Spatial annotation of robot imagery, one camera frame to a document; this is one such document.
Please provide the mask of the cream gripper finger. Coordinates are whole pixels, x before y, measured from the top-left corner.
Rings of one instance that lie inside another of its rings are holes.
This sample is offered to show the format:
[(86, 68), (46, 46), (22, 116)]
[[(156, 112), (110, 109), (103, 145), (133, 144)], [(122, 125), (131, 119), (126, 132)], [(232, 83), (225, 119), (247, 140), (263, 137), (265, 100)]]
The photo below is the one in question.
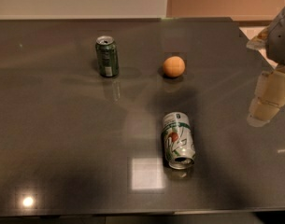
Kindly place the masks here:
[(259, 50), (266, 47), (268, 37), (268, 29), (264, 28), (262, 31), (248, 41), (246, 47), (248, 49)]
[(247, 122), (253, 127), (263, 127), (285, 106), (285, 65), (259, 75), (254, 98), (249, 106)]

